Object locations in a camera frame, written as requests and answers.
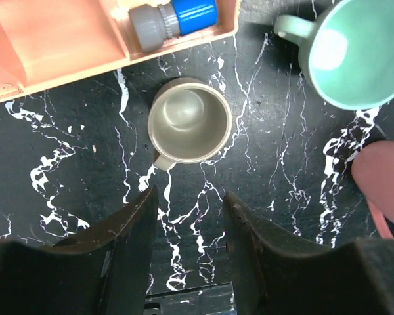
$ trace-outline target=pink object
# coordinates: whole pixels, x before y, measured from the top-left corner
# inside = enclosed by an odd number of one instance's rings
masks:
[[[378,141],[367,146],[355,158],[351,171],[380,236],[394,238],[385,221],[387,217],[394,223],[394,142]]]

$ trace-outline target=mug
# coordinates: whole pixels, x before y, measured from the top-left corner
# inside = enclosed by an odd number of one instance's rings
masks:
[[[330,104],[365,110],[394,98],[394,0],[343,0],[314,22],[279,16],[274,32],[299,46],[305,78]]]
[[[196,79],[174,79],[156,94],[149,113],[154,165],[166,171],[205,161],[225,146],[231,130],[232,113],[220,92]]]
[[[353,160],[351,173],[365,195],[380,236],[394,238],[386,220],[394,223],[394,141],[366,146]]]

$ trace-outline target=bottle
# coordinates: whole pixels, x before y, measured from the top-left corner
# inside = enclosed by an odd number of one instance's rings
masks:
[[[155,51],[164,41],[197,32],[217,22],[215,0],[172,0],[166,5],[141,5],[129,11],[141,49]]]

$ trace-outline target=table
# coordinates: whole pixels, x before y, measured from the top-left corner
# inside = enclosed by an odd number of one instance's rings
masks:
[[[394,140],[394,100],[357,112],[325,103],[297,48],[273,33],[278,15],[313,19],[331,4],[246,0],[234,37],[0,104],[0,238],[53,244],[156,185],[155,294],[230,281],[227,190],[330,247],[377,236],[350,162],[367,144]],[[221,91],[234,127],[210,161],[165,172],[152,166],[146,120],[156,91],[181,76]]]

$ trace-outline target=white veining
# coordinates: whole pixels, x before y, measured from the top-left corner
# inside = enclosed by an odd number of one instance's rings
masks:
[[[379,107],[370,110],[357,110],[354,120],[340,131],[340,136],[331,138],[324,146],[322,152],[326,159],[324,168],[326,176],[320,187],[319,202],[324,211],[320,215],[320,232],[316,236],[316,241],[319,244],[329,241],[332,247],[336,246],[337,236],[344,225],[343,219],[347,217],[347,213],[341,217],[335,213],[338,208],[336,196],[341,191],[343,174],[347,164],[353,161],[365,146],[379,112]],[[355,131],[361,132],[360,139]]]

